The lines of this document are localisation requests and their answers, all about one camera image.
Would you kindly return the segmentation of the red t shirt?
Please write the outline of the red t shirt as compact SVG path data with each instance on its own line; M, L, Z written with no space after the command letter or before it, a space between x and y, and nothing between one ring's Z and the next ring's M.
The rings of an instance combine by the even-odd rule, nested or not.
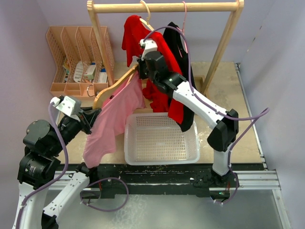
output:
M185 79L162 34L146 29L137 15L128 17L124 24L122 49L126 51L127 66L131 65L134 56L142 55L140 40L146 37L154 40L158 48L145 55L152 59L152 79L144 88L143 96L152 100L151 108L154 112L167 112L171 119L181 124L183 104L173 99L173 92Z

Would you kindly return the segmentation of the pink t shirt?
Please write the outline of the pink t shirt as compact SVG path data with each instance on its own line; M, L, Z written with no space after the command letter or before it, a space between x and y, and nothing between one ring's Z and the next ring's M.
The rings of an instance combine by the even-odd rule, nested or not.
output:
M113 93L113 98L108 98L102 105L83 152L88 168L98 166L104 155L116 151L116 136L124 133L127 117L138 108L145 108L145 102L142 82L138 73L134 73L132 79L125 81Z

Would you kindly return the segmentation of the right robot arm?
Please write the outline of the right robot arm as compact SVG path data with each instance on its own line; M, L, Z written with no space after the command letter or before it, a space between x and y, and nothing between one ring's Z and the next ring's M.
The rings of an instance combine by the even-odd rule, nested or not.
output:
M222 187L229 181L228 172L231 168L229 152L239 131L238 112L216 105L198 92L181 74L171 72L165 57L159 51L145 52L138 59L140 77L149 79L157 90L190 108L200 116L212 130L207 138L213 149L212 182Z

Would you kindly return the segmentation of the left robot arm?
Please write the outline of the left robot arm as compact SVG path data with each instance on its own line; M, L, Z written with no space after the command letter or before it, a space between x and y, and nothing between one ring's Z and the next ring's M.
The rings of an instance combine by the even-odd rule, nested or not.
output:
M19 201L15 229L57 229L61 217L72 202L86 187L98 182L97 170L88 168L85 163L77 165L72 178L49 205L44 205L52 184L65 175L69 163L66 162L61 174L55 172L60 165L57 156L67 152L67 144L80 132L91 133L91 128L101 109L82 108L75 120L65 115L57 125L54 121L37 120L32 122L23 139L25 155L18 171Z

